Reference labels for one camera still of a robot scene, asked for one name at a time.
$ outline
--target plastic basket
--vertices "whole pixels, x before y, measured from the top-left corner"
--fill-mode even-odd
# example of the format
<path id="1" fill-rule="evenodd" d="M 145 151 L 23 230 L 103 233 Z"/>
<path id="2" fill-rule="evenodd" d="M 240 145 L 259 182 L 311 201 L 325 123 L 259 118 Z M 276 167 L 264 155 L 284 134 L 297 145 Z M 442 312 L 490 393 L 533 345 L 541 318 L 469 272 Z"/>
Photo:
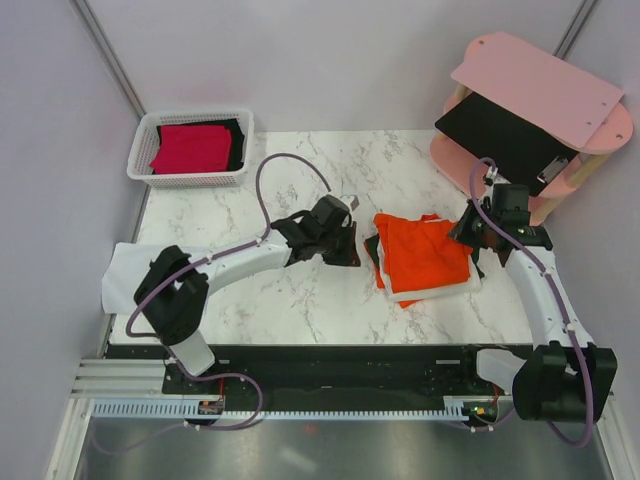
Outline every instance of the plastic basket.
<path id="1" fill-rule="evenodd" d="M 240 130 L 245 136 L 242 149 L 243 164 L 240 170 L 235 172 L 153 175 L 153 169 L 149 164 L 155 158 L 160 146 L 156 127 L 159 125 L 229 120 L 232 118 L 238 120 Z M 180 110 L 147 113 L 140 120 L 136 136 L 133 139 L 127 164 L 127 175 L 134 180 L 142 180 L 156 188 L 236 187 L 240 185 L 247 173 L 252 145 L 253 113 L 246 109 Z"/>

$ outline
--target folded cloth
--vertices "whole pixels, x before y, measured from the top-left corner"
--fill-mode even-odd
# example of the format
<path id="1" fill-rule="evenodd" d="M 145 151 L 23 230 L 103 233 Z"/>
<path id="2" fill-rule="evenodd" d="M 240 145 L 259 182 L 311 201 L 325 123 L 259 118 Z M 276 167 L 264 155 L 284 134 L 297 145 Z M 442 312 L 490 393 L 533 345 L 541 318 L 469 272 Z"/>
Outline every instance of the folded cloth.
<path id="1" fill-rule="evenodd" d="M 425 215 L 406 220 L 378 213 L 373 220 L 384 249 L 383 269 L 393 293 L 426 290 L 469 280 L 472 249 L 448 236 L 455 223 Z"/>
<path id="2" fill-rule="evenodd" d="M 238 120 L 235 118 L 229 118 L 227 120 L 204 120 L 202 122 L 190 122 L 183 123 L 183 126 L 196 126 L 196 125 L 219 125 L 231 133 L 231 150 L 229 151 L 229 164 L 227 165 L 228 172 L 235 172 L 236 170 L 240 170 L 244 165 L 244 133 L 242 133 L 242 129 L 240 128 L 240 124 Z M 164 125 L 159 125 L 156 127 L 158 132 L 158 138 L 160 139 L 160 145 L 162 145 L 162 127 Z"/>
<path id="3" fill-rule="evenodd" d="M 427 288 L 425 290 L 394 293 L 391 291 L 391 279 L 389 278 L 389 275 L 387 275 L 387 273 L 384 271 L 384 257 L 384 249 L 382 248 L 382 244 L 380 243 L 378 245 L 378 258 L 380 259 L 380 278 L 382 279 L 382 283 L 384 283 L 387 298 L 389 298 L 389 300 L 391 300 L 392 302 L 400 303 L 400 306 L 402 308 L 406 308 L 406 306 L 403 305 L 404 302 L 417 302 L 419 300 L 428 300 L 431 298 L 444 297 L 447 295 L 460 295 L 462 293 L 477 292 L 482 286 L 480 283 L 480 275 L 478 275 L 477 269 L 474 268 L 473 260 L 471 256 L 469 256 L 469 271 L 471 272 L 471 276 L 466 282 L 454 283 L 452 285 L 443 285 L 442 287 Z"/>
<path id="4" fill-rule="evenodd" d="M 220 125 L 162 125 L 162 144 L 151 162 L 155 173 L 227 171 L 231 133 Z"/>

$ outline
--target marble table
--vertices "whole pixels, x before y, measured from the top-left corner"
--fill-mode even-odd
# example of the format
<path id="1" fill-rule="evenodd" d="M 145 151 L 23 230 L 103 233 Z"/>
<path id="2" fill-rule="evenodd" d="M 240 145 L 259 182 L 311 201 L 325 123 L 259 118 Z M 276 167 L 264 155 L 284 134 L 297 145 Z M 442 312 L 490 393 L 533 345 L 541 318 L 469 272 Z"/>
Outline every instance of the marble table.
<path id="1" fill-rule="evenodd" d="M 432 165 L 432 131 L 297 132 L 257 134 L 250 171 L 239 188 L 150 192 L 139 243 L 224 246 L 259 233 L 257 165 L 267 155 L 290 152 L 313 162 L 335 195 L 356 194 L 360 268 L 327 266 L 321 258 L 263 272 L 210 297 L 200 329 L 210 344 L 459 344 L 530 343 L 518 292 L 497 257 L 483 251 L 486 273 L 477 293 L 423 300 L 407 309 L 375 285 L 363 240 L 375 232 L 373 216 L 387 212 L 417 219 L 438 213 L 459 218 L 463 193 Z M 277 159 L 265 168 L 262 190 L 272 219 L 307 209 L 325 193 L 305 165 Z M 130 339 L 118 316 L 112 344 Z M 135 330 L 150 327 L 141 318 Z"/>

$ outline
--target gray wall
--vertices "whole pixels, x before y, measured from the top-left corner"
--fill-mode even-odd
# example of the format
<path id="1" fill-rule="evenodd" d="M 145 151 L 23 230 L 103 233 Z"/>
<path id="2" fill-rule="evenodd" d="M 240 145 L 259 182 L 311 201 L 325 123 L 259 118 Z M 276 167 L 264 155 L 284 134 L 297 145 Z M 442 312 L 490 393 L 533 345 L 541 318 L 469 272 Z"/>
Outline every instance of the gray wall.
<path id="1" fill-rule="evenodd" d="M 568 60 L 620 87 L 640 120 L 640 2 L 596 8 Z M 548 221 L 563 283 L 596 342 L 615 349 L 614 391 L 640 449 L 640 133 Z"/>
<path id="2" fill-rule="evenodd" d="M 267 131 L 433 128 L 468 43 L 553 50 L 580 0 L 87 0 L 147 110 L 246 105 Z"/>
<path id="3" fill-rule="evenodd" d="M 67 1 L 3 2 L 0 45 L 0 477 L 35 480 L 142 190 L 136 119 Z"/>

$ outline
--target pink wooden stand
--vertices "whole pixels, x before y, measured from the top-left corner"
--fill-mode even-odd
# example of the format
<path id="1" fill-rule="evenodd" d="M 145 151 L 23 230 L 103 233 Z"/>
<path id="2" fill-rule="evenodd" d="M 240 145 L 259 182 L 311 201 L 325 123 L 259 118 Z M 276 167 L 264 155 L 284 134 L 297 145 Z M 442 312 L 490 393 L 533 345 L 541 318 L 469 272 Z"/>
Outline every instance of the pink wooden stand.
<path id="1" fill-rule="evenodd" d="M 445 102 L 445 113 L 474 91 L 587 154 L 574 158 L 538 197 L 530 197 L 535 225 L 633 133 L 631 116 L 619 103 L 620 89 L 506 33 L 471 42 L 451 77 L 458 86 Z M 431 157 L 469 196 L 469 175 L 477 158 L 442 133 L 431 142 Z M 484 190 L 482 179 L 476 179 L 478 194 Z"/>

